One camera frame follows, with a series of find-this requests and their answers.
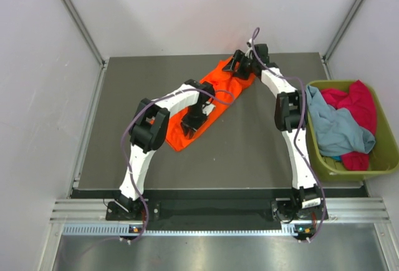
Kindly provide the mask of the orange t shirt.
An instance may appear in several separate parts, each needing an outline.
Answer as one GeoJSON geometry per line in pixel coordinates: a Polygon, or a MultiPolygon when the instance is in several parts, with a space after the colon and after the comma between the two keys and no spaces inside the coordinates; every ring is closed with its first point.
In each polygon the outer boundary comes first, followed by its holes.
{"type": "Polygon", "coordinates": [[[164,142],[175,151],[181,151],[199,138],[240,96],[252,85],[254,76],[248,80],[234,77],[234,72],[224,72],[222,68],[230,58],[220,61],[216,68],[205,75],[199,82],[187,80],[170,94],[152,100],[146,111],[145,126],[149,129],[148,141],[144,151],[155,151],[164,142]],[[183,116],[188,107],[202,101],[204,104],[216,105],[213,112],[207,116],[205,123],[197,130],[192,139],[186,139],[181,129],[183,116]]]}

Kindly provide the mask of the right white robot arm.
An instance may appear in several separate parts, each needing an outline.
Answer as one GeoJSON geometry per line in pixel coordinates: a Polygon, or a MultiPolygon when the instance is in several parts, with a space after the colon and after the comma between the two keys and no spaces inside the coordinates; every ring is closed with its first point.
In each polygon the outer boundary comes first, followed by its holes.
{"type": "Polygon", "coordinates": [[[279,67],[269,60],[266,44],[255,44],[251,39],[248,49],[236,50],[232,59],[223,67],[233,77],[247,80],[251,75],[257,77],[276,98],[274,122],[281,132],[289,152],[292,168],[292,196],[287,212],[280,205],[275,209],[275,216],[284,215],[288,221],[310,218],[322,221],[327,217],[324,190],[313,171],[306,143],[307,101],[304,85],[296,89],[285,77],[279,67]]]}

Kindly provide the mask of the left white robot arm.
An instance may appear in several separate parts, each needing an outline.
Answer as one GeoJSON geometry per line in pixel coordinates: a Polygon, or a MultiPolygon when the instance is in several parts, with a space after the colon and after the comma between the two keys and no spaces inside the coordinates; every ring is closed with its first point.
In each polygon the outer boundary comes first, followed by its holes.
{"type": "Polygon", "coordinates": [[[126,136],[130,136],[130,155],[124,155],[127,170],[119,197],[108,203],[107,220],[133,220],[147,216],[148,207],[143,198],[145,178],[153,155],[166,140],[170,118],[186,109],[178,125],[183,136],[191,139],[204,129],[215,109],[212,104],[215,95],[211,83],[189,79],[169,95],[156,100],[144,98],[139,103],[121,138],[121,143],[124,143],[126,136]]]}

